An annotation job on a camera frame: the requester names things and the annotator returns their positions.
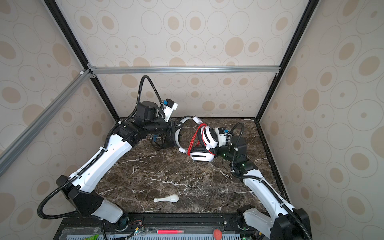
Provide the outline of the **black blue headphones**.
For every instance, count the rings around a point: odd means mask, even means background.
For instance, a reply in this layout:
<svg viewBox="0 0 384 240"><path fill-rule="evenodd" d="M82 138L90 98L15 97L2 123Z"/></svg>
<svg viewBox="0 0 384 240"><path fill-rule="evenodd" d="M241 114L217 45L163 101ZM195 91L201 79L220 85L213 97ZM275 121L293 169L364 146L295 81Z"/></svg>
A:
<svg viewBox="0 0 384 240"><path fill-rule="evenodd" d="M176 141L172 133L161 133L150 135L150 143L154 148L167 149L176 146Z"/></svg>

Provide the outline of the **white black headphones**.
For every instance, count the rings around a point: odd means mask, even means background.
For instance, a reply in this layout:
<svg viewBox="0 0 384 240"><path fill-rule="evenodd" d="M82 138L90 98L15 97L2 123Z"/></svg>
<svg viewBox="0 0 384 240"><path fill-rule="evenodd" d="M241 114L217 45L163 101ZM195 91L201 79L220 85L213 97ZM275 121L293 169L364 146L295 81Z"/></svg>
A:
<svg viewBox="0 0 384 240"><path fill-rule="evenodd" d="M179 136L184 123L188 120L193 120L199 126L188 149L185 149L180 144ZM190 156L195 162L212 162L217 155L218 136L213 128L203 123L198 117L186 116L179 121L175 132L175 141L179 151Z"/></svg>

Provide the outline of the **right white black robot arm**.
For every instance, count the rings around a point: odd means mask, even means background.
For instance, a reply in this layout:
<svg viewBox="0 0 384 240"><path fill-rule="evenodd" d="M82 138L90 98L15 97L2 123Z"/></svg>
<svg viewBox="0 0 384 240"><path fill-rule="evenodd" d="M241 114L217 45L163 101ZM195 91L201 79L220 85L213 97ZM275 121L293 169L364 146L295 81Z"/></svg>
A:
<svg viewBox="0 0 384 240"><path fill-rule="evenodd" d="M247 142L243 138L245 125L238 122L239 135L234 129L216 128L217 151L229 161L231 174L241 180L260 200L268 214L252 206L238 209L241 228L254 228L270 240L311 240L310 218L306 211L288 203L264 178L258 167L248 158Z"/></svg>

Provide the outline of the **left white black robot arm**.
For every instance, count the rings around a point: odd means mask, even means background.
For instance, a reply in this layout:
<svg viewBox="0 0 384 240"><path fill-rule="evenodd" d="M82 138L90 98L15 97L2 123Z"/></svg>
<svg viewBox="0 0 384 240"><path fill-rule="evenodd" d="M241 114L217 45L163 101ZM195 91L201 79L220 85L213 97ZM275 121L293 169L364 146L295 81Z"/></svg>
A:
<svg viewBox="0 0 384 240"><path fill-rule="evenodd" d="M99 151L69 177L57 179L58 188L47 195L37 208L37 215L44 220L55 220L80 214L94 216L112 224L124 221L124 211L118 205L96 193L95 188L110 168L141 140L151 137L154 146L165 149L174 147L177 124L171 120L177 108L170 99L163 101L151 78L141 78L133 112L117 122L107 134ZM44 207L55 195L63 193L75 208L74 211L47 215Z"/></svg>

